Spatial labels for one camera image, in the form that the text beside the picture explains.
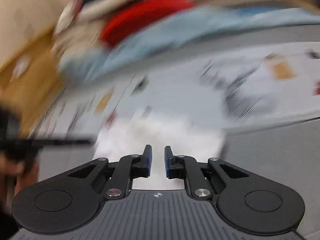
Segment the person's left hand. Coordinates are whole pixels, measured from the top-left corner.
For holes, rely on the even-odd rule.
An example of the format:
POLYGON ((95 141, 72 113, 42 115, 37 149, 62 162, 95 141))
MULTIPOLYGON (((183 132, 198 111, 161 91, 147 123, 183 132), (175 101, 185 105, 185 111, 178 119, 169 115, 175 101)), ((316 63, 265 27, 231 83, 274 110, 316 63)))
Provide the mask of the person's left hand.
POLYGON ((16 162, 8 159, 1 152, 1 208, 11 214, 13 198, 24 188, 36 184, 39 179, 40 162, 36 158, 31 169, 24 172, 24 162, 16 162))

